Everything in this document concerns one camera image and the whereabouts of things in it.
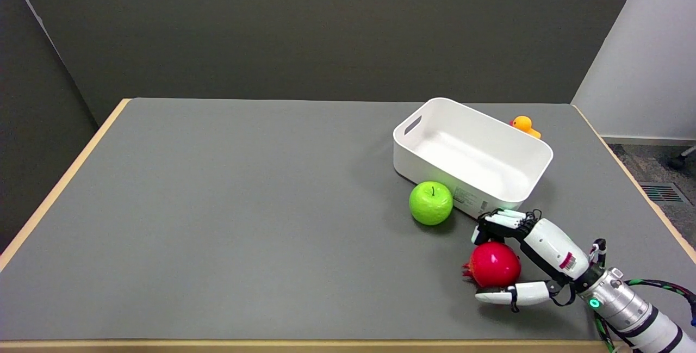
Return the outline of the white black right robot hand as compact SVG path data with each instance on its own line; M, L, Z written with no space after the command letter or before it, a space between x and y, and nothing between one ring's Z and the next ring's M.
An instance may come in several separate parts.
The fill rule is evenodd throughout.
M546 273L549 280L479 288L475 294L479 302L507 305L514 313L520 306L547 301L562 306L556 296L569 286L569 305L576 299L576 291L583 291L586 284L596 280L587 255L554 222L542 218L540 211L522 213L498 208L477 218L471 239L475 246L492 241L504 243L505 239L517 241L522 253Z

